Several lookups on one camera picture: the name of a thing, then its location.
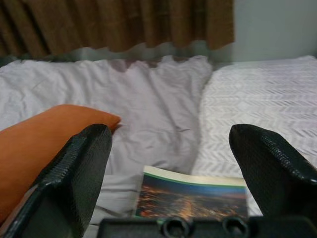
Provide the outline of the brown curtain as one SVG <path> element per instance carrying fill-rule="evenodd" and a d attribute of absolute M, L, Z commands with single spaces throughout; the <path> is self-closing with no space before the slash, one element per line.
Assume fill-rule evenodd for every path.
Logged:
<path fill-rule="evenodd" d="M 234 41 L 234 0 L 0 0 L 0 57 Z"/>

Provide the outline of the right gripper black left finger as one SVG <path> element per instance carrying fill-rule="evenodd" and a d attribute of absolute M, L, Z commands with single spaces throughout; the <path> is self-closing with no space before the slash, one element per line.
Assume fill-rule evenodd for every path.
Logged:
<path fill-rule="evenodd" d="M 111 146 L 112 133 L 104 124 L 72 136 L 2 224 L 0 238 L 82 238 Z"/>

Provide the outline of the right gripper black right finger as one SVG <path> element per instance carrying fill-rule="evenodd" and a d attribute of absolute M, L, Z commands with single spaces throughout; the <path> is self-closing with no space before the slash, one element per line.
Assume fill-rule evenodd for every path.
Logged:
<path fill-rule="evenodd" d="M 280 134 L 236 124 L 229 144 L 263 215 L 317 217 L 317 169 Z"/>

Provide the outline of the book with city night cover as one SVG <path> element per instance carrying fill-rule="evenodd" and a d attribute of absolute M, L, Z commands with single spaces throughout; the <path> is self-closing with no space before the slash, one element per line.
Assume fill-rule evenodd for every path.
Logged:
<path fill-rule="evenodd" d="M 185 219 L 247 218 L 246 184 L 242 178 L 193 176 L 145 166 L 134 216 Z"/>

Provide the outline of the orange pillow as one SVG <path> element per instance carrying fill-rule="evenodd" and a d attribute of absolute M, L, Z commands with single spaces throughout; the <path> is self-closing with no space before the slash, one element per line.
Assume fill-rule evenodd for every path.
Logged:
<path fill-rule="evenodd" d="M 114 132 L 120 121 L 92 108 L 58 105 L 0 131 L 0 225 L 73 135 L 92 124 Z"/>

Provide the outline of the white zigzag patterned bedspread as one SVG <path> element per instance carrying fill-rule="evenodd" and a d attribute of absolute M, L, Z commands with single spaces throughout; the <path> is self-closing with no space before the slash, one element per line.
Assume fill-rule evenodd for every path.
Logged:
<path fill-rule="evenodd" d="M 193 175 L 240 177 L 228 136 L 235 124 L 282 135 L 317 168 L 317 57 L 220 65 L 200 103 Z"/>

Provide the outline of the plain white pillow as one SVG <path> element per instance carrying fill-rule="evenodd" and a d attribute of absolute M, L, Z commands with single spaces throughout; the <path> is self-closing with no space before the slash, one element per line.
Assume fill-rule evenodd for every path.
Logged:
<path fill-rule="evenodd" d="M 189 173 L 200 143 L 199 107 L 212 66 L 204 56 L 158 61 L 14 61 L 0 67 L 0 129 L 51 107 L 86 106 L 121 118 L 108 175 L 145 165 Z"/>

